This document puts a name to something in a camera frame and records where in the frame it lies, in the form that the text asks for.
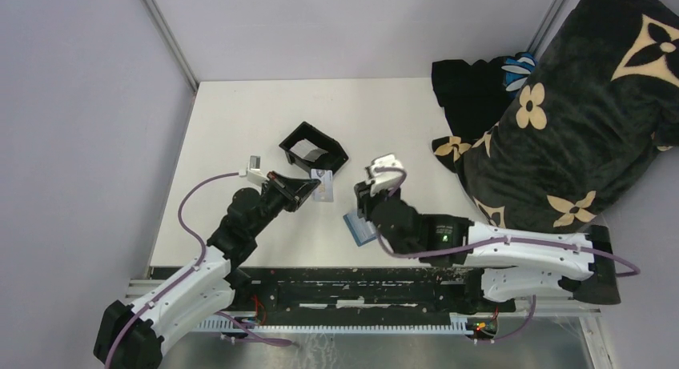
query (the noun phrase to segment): open black box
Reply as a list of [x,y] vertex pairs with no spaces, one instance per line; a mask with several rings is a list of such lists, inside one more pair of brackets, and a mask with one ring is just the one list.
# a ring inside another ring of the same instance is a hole
[[[313,162],[293,153],[292,147],[304,139],[327,153],[320,155]],[[307,173],[310,173],[311,169],[319,169],[332,170],[332,174],[337,175],[337,171],[349,160],[347,152],[344,151],[339,142],[328,137],[306,121],[302,122],[280,143],[280,148],[285,151],[285,156],[290,164],[294,163]]]

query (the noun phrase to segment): white wall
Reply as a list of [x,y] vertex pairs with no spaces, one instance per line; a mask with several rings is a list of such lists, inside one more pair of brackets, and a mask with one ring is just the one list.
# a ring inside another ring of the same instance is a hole
[[525,50],[552,0],[156,0],[202,81],[428,77]]
[[102,367],[191,92],[139,0],[0,0],[0,37],[0,367]]

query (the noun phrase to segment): black pillow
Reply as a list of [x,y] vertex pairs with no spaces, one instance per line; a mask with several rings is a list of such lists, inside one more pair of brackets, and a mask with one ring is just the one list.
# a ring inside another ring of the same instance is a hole
[[566,233],[673,145],[679,17],[658,0],[581,0],[500,121],[432,149],[490,223]]

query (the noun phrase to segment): white table surface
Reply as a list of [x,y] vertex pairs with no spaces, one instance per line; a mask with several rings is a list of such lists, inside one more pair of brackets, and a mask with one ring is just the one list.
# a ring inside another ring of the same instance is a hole
[[[357,247],[342,216],[356,207],[353,187],[365,167],[395,153],[408,170],[402,198],[420,213],[481,219],[457,177],[431,151],[434,138],[450,135],[429,78],[202,82],[183,142],[151,266],[182,266],[199,253],[198,243],[177,220],[184,195],[216,174],[244,169],[262,156],[264,173],[305,178],[279,144],[307,121],[337,140],[349,161],[334,181],[335,201],[309,198],[295,213],[283,212],[257,237],[246,267],[402,267],[377,241]],[[245,178],[211,182],[184,209],[189,227],[207,239],[226,214],[231,196],[249,187]]]

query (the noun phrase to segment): purple cable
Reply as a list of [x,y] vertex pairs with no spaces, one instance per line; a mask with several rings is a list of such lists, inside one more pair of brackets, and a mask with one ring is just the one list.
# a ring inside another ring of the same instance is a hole
[[528,311],[528,315],[524,319],[524,323],[522,323],[521,326],[518,327],[512,333],[508,333],[506,335],[503,335],[502,337],[497,337],[497,338],[493,337],[493,339],[489,339],[489,340],[477,339],[475,342],[476,343],[495,343],[496,341],[501,341],[503,339],[508,339],[510,337],[518,335],[519,333],[521,333],[526,328],[528,323],[530,323],[530,321],[532,320],[532,317],[535,315],[536,304],[537,304],[537,297],[534,295],[533,297],[531,297],[531,307],[530,307],[530,310]]
[[[401,180],[396,184],[396,187],[394,187],[390,192],[389,192],[389,197],[391,197],[403,184],[405,181],[406,177],[408,174],[405,172],[403,169],[399,169],[397,167],[378,167],[375,169],[375,171],[378,172],[383,172],[383,171],[398,171],[402,174]],[[508,241],[507,237],[499,237],[495,239],[487,239],[485,241],[480,241],[478,243],[473,243],[469,245],[464,245],[462,247],[451,247],[448,249],[440,249],[438,251],[421,251],[417,253],[408,253],[405,255],[394,253],[393,251],[390,251],[387,246],[384,244],[384,240],[382,239],[382,235],[377,232],[377,241],[380,243],[380,246],[382,247],[382,250],[386,252],[388,255],[391,257],[395,257],[397,259],[426,259],[427,257],[438,257],[441,255],[453,255],[455,253],[461,253],[463,251],[470,251],[471,249],[475,249],[477,247],[485,247],[487,245],[492,245],[493,243],[506,243]],[[573,244],[563,244],[563,243],[555,243],[553,241],[544,241],[541,239],[524,239],[524,238],[519,238],[519,237],[512,237],[511,240],[509,240],[512,243],[526,243],[529,245],[539,245],[543,247],[558,247],[561,249],[568,249],[571,251],[583,251],[585,253],[591,253],[593,255],[599,255],[601,257],[605,257],[607,259],[611,259],[613,261],[616,261],[618,263],[621,263],[628,267],[630,271],[624,271],[622,273],[616,273],[616,277],[631,277],[634,275],[639,275],[641,273],[641,269],[637,265],[634,265],[630,261],[623,259],[622,257],[618,257],[616,255],[612,255],[610,253],[607,253],[605,251],[599,251],[597,249],[592,249],[591,247],[581,247],[580,250],[578,250],[578,247]]]
[[236,339],[235,341],[241,343],[266,343],[267,345],[271,345],[273,347],[289,347],[292,345],[292,341],[289,339],[265,339],[264,337],[257,335],[255,332],[250,331],[242,323],[239,323],[233,317],[224,313],[223,311],[218,311],[215,314],[228,319],[229,321],[231,321],[231,323],[236,325],[240,330],[244,331],[247,335],[251,337],[251,339]]
[[[198,240],[198,243],[200,244],[200,256],[198,257],[198,259],[196,260],[196,262],[195,262],[195,264],[194,264],[195,267],[199,267],[200,264],[203,263],[203,259],[205,258],[205,254],[207,253],[207,247],[206,247],[206,245],[205,245],[205,241],[203,241],[203,239],[200,237],[200,235],[198,235],[198,233],[194,232],[194,231],[193,231],[190,227],[188,227],[188,226],[186,225],[186,223],[184,222],[184,219],[183,219],[183,217],[182,217],[182,212],[183,212],[183,210],[184,210],[184,205],[187,203],[188,199],[189,199],[189,198],[190,198],[190,197],[191,197],[198,189],[200,189],[200,188],[203,187],[204,185],[206,185],[206,184],[208,184],[208,183],[210,183],[210,182],[212,182],[212,181],[215,181],[216,179],[221,179],[221,178],[226,178],[226,177],[234,177],[234,176],[236,176],[236,175],[238,175],[238,172],[220,174],[220,175],[216,175],[215,177],[210,177],[210,178],[206,179],[205,181],[202,181],[201,183],[199,183],[198,185],[196,185],[193,189],[191,189],[191,190],[187,193],[187,195],[184,197],[184,199],[182,200],[182,202],[179,204],[179,209],[177,210],[177,217],[179,218],[179,225],[181,225],[182,228],[183,228],[185,231],[187,231],[188,234],[192,235],[196,240]],[[194,271],[195,271],[194,269],[189,269],[189,270],[187,270],[186,272],[184,272],[184,274],[180,275],[173,283],[167,285],[167,287],[165,287],[165,289],[161,290],[157,295],[155,295],[155,296],[151,299],[150,302],[157,303],[158,300],[161,299],[168,291],[171,291],[174,287],[176,287],[177,285],[179,285],[184,279],[186,279],[186,278],[187,278],[189,275],[191,275],[191,273],[193,273]],[[130,328],[132,327],[132,324],[134,324],[135,321],[138,320],[139,317],[141,317],[141,316],[142,316],[144,313],[146,313],[146,311],[148,311],[149,309],[151,309],[151,307],[149,306],[149,303],[145,303],[144,306],[143,306],[141,309],[139,309],[139,311],[138,311],[135,315],[132,316],[132,318],[130,319],[130,321],[127,321],[127,323],[125,324],[125,326],[120,330],[120,333],[118,333],[118,335],[115,337],[115,340],[114,340],[113,343],[111,344],[110,349],[109,349],[109,351],[108,351],[108,355],[106,356],[106,363],[104,364],[104,368],[105,368],[105,369],[110,369],[110,364],[111,364],[111,362],[113,361],[114,353],[115,353],[116,349],[118,349],[118,345],[120,345],[120,341],[123,340],[123,337],[125,336],[125,334],[127,333],[127,331],[129,331]]]

